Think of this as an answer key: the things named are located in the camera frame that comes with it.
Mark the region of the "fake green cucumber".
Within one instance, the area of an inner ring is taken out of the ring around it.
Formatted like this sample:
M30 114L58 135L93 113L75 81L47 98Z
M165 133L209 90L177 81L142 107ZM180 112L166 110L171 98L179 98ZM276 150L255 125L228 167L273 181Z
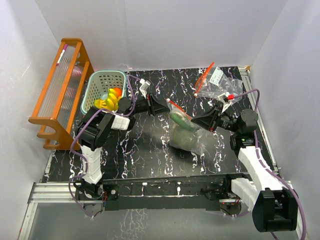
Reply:
M169 116L176 125L183 128L184 130L194 132L200 129L200 127L194 125L185 115L182 115L178 112L172 112Z

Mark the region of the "clear zip bag with vegetables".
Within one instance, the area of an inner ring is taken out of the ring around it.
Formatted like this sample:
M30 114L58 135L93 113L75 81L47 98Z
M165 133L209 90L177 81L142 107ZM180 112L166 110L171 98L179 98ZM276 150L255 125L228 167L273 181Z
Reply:
M211 142L212 133L194 124L193 118L169 98L166 103L170 110L169 145L198 155L204 154Z

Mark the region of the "fake green netted melon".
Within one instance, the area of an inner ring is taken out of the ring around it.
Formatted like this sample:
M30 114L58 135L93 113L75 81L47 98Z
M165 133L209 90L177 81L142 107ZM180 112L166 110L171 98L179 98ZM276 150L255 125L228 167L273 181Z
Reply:
M176 126L170 132L169 144L173 148L191 152L198 142L197 131L188 131Z

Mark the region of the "clear zip bag with fruit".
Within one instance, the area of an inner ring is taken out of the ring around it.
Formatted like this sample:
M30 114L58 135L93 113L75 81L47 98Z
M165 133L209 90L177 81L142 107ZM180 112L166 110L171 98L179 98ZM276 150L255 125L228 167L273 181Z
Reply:
M195 83L194 96L196 98L209 98L220 100L222 95L238 96L243 93L243 81L228 77L221 67L212 62Z

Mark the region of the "fake orange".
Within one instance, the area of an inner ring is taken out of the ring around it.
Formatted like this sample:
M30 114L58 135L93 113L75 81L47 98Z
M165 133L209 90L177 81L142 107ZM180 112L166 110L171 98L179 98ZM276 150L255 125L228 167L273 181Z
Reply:
M115 88L113 88L113 90L114 90L114 95L115 95L117 98L119 98L119 97L122 96L123 90L122 90L121 88L115 87Z

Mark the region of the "fake banana bunch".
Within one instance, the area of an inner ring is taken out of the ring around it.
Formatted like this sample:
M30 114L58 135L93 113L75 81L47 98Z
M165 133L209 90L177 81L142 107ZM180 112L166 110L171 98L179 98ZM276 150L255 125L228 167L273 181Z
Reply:
M105 100L106 107L104 109L108 109L110 111L116 111L118 109L118 102L121 99L121 97L117 97L114 95L115 91L114 88L110 88L108 90L108 95Z

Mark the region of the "fake yellow bell pepper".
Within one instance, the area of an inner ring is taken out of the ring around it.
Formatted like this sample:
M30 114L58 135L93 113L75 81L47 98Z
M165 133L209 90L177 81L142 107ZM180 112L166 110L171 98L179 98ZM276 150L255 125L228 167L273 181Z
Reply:
M97 99L94 101L94 106L98 109L102 109L106 107L106 101L102 99Z

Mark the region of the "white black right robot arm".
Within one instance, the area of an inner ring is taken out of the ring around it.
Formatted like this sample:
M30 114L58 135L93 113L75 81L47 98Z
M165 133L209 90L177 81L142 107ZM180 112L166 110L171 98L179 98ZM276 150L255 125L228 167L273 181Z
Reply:
M271 171L256 146L255 131L258 114L244 109L235 118L216 105L191 120L201 128L213 132L216 128L231 131L230 147L245 166L251 179L243 174L231 174L223 181L223 194L236 196L247 205L255 228L261 232L294 231L298 221L298 203L291 190L285 187Z

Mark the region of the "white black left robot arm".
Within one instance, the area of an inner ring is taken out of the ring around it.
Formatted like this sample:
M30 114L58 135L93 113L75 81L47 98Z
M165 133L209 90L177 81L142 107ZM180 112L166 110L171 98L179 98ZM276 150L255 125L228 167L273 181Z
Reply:
M106 108L92 106L78 125L75 141L80 145L83 173L79 180L73 182L74 187L86 197L97 200L103 195L101 185L101 149L107 142L112 130L130 131L136 122L135 114L148 113L157 116L170 112L167 105L160 103L150 93L138 100L122 97L118 109L111 111Z

